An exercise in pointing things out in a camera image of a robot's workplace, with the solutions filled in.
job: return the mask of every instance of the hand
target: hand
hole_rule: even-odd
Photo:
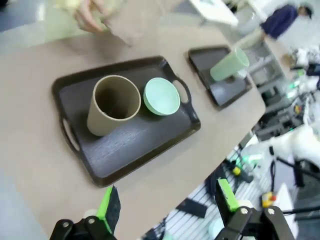
[[[94,19],[92,14],[94,10],[98,10],[103,16],[106,16],[108,12],[104,7],[104,0],[82,0],[74,13],[74,18],[80,29],[91,33],[103,30]]]
[[[261,36],[262,41],[264,41],[266,37],[267,37],[267,34],[263,31]]]

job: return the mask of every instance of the cable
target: cable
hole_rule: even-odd
[[[238,155],[238,158],[240,159],[241,169],[245,170],[245,172],[249,174],[255,169],[257,165],[255,164],[253,167],[251,166],[252,167],[251,169],[248,169],[248,166],[250,165],[250,163],[245,163],[244,158],[241,155],[241,148],[242,147],[239,146],[239,149],[235,150],[235,153]]]
[[[302,214],[302,213],[307,213],[307,212],[313,212],[313,211],[319,211],[320,206],[314,206],[314,207],[305,207],[305,208],[297,208],[297,209],[292,209],[290,211],[283,211],[283,214]]]
[[[311,171],[308,171],[308,170],[304,170],[299,166],[293,165],[290,162],[287,162],[287,161],[283,160],[282,158],[277,157],[276,160],[281,162],[281,163],[283,163],[283,164],[285,164],[285,165],[287,165],[287,166],[289,166],[289,167],[291,167],[291,168],[294,168],[294,169],[302,172],[303,174],[308,175],[308,176],[310,176],[310,177],[312,177],[312,178],[314,178],[314,179],[316,179],[316,180],[318,180],[320,182],[320,177],[317,174],[315,174],[315,173],[313,173]]]
[[[168,216],[166,216],[164,219],[162,219],[161,222],[158,223],[156,227],[151,228],[149,231],[147,231],[144,236],[142,236],[142,240],[162,240],[165,236],[166,232],[166,219]]]
[[[273,160],[270,166],[271,175],[271,192],[275,190],[275,177],[276,177],[276,162]]]
[[[241,168],[241,171],[245,171],[244,167],[245,167],[245,161],[243,159],[243,157],[241,156],[241,152],[239,152],[240,149],[236,149],[235,150],[235,154],[237,155],[237,159],[239,159],[240,161],[240,168]],[[238,188],[240,187],[240,184],[245,182],[244,180],[240,179],[238,176],[235,176],[234,178],[234,189],[232,190],[233,194],[236,194]]]
[[[320,215],[315,215],[315,216],[298,216],[294,220],[295,221],[306,221],[306,220],[319,220]]]

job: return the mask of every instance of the cup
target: cup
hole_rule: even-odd
[[[235,74],[233,74],[233,77],[235,79],[245,79],[246,76],[247,76],[247,71],[245,69],[237,71]]]
[[[119,75],[100,79],[93,89],[87,118],[89,131],[106,136],[137,115],[141,96],[136,85]]]
[[[249,59],[241,48],[235,47],[227,56],[210,69],[210,75],[215,81],[221,81],[249,67]]]

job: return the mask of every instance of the beige cup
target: beige cup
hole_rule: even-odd
[[[138,88],[129,79],[109,75],[93,89],[87,127],[96,136],[106,136],[132,119],[141,107]]]

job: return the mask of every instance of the yellow label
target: yellow label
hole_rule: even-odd
[[[237,166],[232,170],[233,174],[238,176],[241,173],[240,168],[238,168]]]
[[[302,107],[296,105],[296,106],[294,107],[294,111],[295,111],[296,114],[300,114],[301,111],[302,111]]]

